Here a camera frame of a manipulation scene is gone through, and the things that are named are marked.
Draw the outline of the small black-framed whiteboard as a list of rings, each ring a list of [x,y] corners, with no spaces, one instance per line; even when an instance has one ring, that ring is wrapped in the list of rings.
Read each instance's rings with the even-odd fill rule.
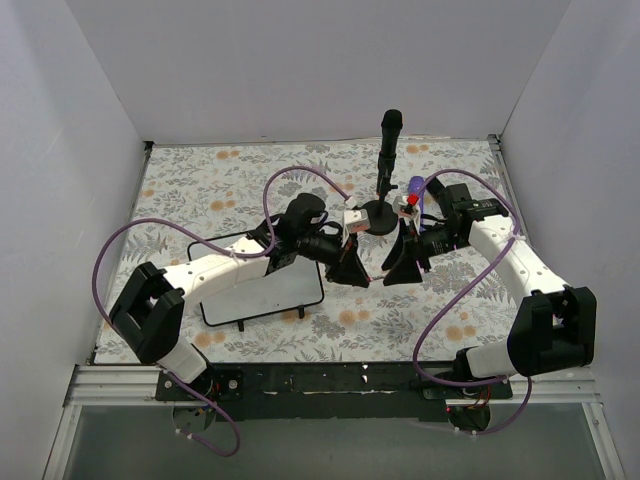
[[[320,266],[297,256],[292,263],[262,276],[268,258],[242,259],[261,250],[243,232],[191,243],[181,274],[193,281],[189,302],[199,301],[203,321],[211,327],[243,322],[292,310],[302,317],[325,297]]]

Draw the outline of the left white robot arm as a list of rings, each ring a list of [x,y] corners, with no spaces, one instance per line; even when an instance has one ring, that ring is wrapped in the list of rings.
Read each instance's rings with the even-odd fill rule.
[[[299,256],[323,264],[330,282],[369,286],[357,252],[357,235],[370,226],[368,214],[352,200],[345,204],[341,221],[333,222],[323,200],[303,193],[229,247],[165,268],[137,266],[111,308],[112,327],[141,363],[172,373],[188,398],[205,398],[213,386],[208,362],[181,335],[189,307],[282,270]]]

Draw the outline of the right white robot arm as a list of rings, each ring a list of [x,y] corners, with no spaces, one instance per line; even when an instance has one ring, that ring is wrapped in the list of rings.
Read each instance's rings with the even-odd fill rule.
[[[549,269],[516,233],[516,221],[499,199],[476,200],[466,185],[445,187],[436,179],[427,190],[443,217],[421,227],[418,195],[395,199],[399,233],[382,265],[384,285],[419,283],[431,258],[471,247],[490,263],[518,308],[505,340],[457,352],[447,377],[454,389],[471,398],[491,378],[530,377],[591,364],[597,311],[592,291],[570,286]]]

